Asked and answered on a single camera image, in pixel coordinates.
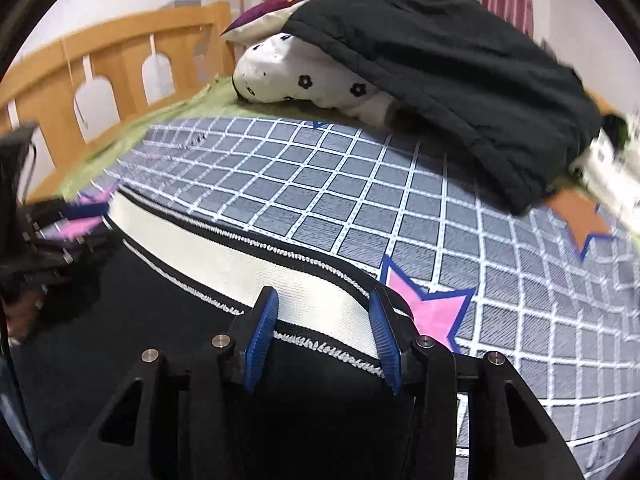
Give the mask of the person's left hand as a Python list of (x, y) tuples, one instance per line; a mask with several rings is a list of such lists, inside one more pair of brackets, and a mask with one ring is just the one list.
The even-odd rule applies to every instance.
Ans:
[(35, 326), (46, 297), (47, 292), (41, 288), (26, 289), (20, 292), (12, 304), (2, 301), (9, 340), (20, 344), (27, 338)]

